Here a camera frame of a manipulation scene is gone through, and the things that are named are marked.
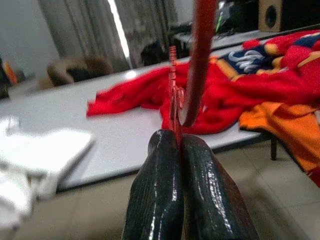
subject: curtain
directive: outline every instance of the curtain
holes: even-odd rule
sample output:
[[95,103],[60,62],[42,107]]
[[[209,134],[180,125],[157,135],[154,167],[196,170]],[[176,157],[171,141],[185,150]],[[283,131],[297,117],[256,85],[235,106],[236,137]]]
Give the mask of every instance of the curtain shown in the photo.
[[107,0],[38,0],[61,57],[99,55],[129,69]]
[[167,32],[177,21],[174,0],[114,0],[134,67],[141,67],[144,47],[159,41],[169,47]]

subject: wooden speaker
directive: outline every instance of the wooden speaker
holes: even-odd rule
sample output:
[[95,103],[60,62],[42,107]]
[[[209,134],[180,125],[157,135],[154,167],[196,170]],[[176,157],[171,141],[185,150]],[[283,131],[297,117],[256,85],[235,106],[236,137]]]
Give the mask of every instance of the wooden speaker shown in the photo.
[[280,32],[320,23],[319,0],[259,0],[259,29]]

